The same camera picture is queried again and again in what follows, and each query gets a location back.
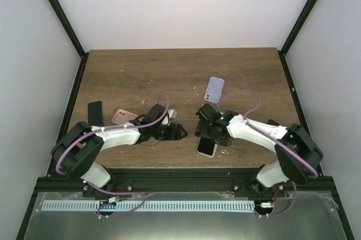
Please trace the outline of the black phone silver edge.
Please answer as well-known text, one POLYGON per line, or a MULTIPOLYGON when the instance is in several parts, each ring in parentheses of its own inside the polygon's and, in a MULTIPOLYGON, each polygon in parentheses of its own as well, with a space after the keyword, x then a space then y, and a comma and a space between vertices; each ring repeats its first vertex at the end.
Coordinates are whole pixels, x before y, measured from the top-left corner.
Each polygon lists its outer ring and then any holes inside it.
POLYGON ((200 137, 197 152, 206 157, 214 157, 215 152, 217 150, 217 144, 212 139, 208 139, 205 137, 200 137))

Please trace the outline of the purple phone case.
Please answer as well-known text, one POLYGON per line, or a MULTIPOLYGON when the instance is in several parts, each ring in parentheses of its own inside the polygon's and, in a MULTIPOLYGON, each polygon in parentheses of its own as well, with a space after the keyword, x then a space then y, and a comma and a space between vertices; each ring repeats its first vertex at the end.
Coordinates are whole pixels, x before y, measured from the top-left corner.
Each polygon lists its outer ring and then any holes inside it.
POLYGON ((224 86, 224 79, 217 78, 217 77, 210 77, 205 95, 204 100, 210 103, 218 104, 224 86))

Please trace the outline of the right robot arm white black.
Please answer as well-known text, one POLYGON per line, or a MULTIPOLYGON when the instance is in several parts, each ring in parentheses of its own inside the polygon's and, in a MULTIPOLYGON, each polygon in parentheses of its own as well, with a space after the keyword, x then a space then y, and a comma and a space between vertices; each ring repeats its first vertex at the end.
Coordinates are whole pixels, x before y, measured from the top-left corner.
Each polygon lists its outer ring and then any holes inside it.
POLYGON ((277 161, 261 166, 249 183, 256 196, 266 195, 278 183, 305 184, 319 176, 316 169, 323 153, 298 124, 284 127, 257 122, 231 110, 221 113, 209 104, 203 105, 196 116, 199 122, 195 136, 200 139, 197 151, 203 155, 213 155, 219 145, 230 146, 232 139, 246 140, 276 154, 277 161))

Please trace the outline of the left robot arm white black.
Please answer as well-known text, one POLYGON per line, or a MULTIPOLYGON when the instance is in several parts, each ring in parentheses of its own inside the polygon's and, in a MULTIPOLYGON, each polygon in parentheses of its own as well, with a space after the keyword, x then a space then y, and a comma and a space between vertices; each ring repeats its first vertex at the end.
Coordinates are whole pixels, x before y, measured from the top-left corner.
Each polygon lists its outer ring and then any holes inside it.
POLYGON ((51 151, 56 172, 69 179, 81 179, 102 197, 109 197, 116 191, 116 180, 108 169, 96 163, 98 154, 117 146, 139 145, 151 138, 182 140, 188 133, 181 124, 173 123, 176 115, 174 109, 156 104, 147 114, 121 113, 122 124, 116 126, 78 122, 51 151))

